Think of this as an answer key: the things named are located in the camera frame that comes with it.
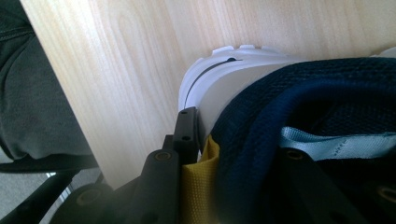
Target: yellow fabric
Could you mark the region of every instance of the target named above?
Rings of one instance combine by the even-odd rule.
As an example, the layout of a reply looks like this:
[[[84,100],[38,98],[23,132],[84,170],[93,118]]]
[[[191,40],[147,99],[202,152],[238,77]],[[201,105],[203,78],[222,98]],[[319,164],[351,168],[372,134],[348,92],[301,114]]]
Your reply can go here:
[[[219,145],[212,136],[206,140],[199,162],[181,171],[180,221],[183,224],[216,223],[214,187],[219,163]]]

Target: wood grain surface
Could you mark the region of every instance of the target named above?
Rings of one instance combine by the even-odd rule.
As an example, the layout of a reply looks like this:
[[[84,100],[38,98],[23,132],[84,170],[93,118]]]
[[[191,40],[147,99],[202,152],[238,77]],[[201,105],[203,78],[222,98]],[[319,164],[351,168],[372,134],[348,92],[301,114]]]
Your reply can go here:
[[[396,46],[394,0],[21,0],[107,182],[137,177],[188,67],[253,44],[310,60]]]

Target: gray fabric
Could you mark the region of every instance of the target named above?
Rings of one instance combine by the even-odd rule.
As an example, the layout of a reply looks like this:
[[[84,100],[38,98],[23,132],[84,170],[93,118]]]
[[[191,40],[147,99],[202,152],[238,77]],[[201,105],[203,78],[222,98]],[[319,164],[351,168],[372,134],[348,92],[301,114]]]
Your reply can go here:
[[[8,156],[90,155],[18,1],[0,0],[0,144]]]

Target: padded mesh fabric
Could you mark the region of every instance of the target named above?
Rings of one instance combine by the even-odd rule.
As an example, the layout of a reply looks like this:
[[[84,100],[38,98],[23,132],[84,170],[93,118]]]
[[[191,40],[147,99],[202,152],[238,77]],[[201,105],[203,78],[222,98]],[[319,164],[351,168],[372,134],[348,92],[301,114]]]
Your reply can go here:
[[[299,105],[332,102],[320,122],[304,126],[316,134],[395,132],[395,99],[396,59],[384,58],[297,63],[246,88],[223,110],[211,133],[221,148],[219,221],[259,222],[257,196],[280,129]]]

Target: floor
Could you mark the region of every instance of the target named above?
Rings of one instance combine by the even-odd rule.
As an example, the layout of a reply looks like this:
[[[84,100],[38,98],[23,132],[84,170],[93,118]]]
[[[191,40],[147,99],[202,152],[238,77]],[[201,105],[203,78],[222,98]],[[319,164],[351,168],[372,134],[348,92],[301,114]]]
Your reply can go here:
[[[73,178],[70,190],[78,189],[81,186],[94,183],[100,174],[100,170],[89,169],[81,171]],[[0,174],[0,219],[14,209],[18,204],[23,202],[36,188],[38,188],[47,179],[46,174],[37,175],[10,175]],[[56,209],[61,205],[61,200],[51,207],[40,224],[50,223],[50,219]]]

